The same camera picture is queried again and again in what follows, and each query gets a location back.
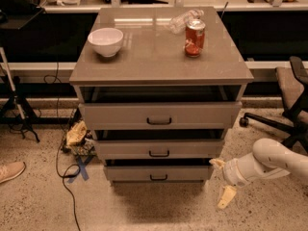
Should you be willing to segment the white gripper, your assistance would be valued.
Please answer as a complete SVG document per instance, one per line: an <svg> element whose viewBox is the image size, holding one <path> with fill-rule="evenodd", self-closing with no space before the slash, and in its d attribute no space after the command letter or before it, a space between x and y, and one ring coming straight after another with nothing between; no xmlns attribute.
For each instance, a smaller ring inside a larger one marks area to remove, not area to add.
<svg viewBox="0 0 308 231"><path fill-rule="evenodd" d="M237 189L235 187L242 188L244 186L244 178L238 169L237 159L232 159L226 163L221 159L211 159L209 163L216 169L222 169L223 177L229 184L223 186L219 194L218 207L223 210L236 196Z"/></svg>

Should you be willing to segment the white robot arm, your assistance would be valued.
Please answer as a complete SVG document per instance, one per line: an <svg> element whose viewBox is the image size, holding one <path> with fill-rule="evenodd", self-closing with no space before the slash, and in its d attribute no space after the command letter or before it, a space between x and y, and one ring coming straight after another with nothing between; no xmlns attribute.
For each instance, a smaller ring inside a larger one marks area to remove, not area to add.
<svg viewBox="0 0 308 231"><path fill-rule="evenodd" d="M272 139L257 140L252 151L241 158L227 162L211 159L210 164L222 171L226 182L219 196L220 209L228 206L239 188L258 179L276 179L292 174L303 183L308 183L308 157Z"/></svg>

